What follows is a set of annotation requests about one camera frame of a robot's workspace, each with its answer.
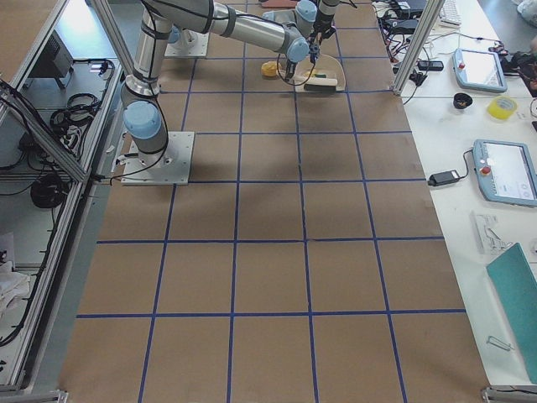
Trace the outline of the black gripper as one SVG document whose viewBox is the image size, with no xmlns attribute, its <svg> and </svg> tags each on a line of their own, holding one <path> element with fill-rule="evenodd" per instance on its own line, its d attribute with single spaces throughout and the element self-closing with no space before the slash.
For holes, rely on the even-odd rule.
<svg viewBox="0 0 537 403">
<path fill-rule="evenodd" d="M 314 32 L 313 32 L 313 40 L 315 42 L 322 42 L 324 39 L 329 39 L 334 33 L 335 33 L 335 27 L 332 25 L 324 26 L 324 27 L 316 27 L 314 28 Z"/>
<path fill-rule="evenodd" d="M 311 59 L 318 59 L 321 50 L 321 37 L 318 34 L 312 34 L 307 39 L 309 45 L 309 55 Z"/>
</svg>

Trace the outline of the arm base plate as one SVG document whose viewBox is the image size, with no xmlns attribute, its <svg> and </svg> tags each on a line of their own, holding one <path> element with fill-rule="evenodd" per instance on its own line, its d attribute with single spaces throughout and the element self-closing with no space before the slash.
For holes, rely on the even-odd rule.
<svg viewBox="0 0 537 403">
<path fill-rule="evenodd" d="M 138 147 L 131 141 L 121 182 L 126 186 L 186 185 L 190 176 L 190 165 L 195 140 L 194 132 L 169 132 L 169 142 L 164 157 L 154 165 L 159 154 L 139 154 Z"/>
<path fill-rule="evenodd" d="M 173 30 L 164 57 L 166 59 L 206 58 L 209 34 L 199 34 L 187 29 Z"/>
</svg>

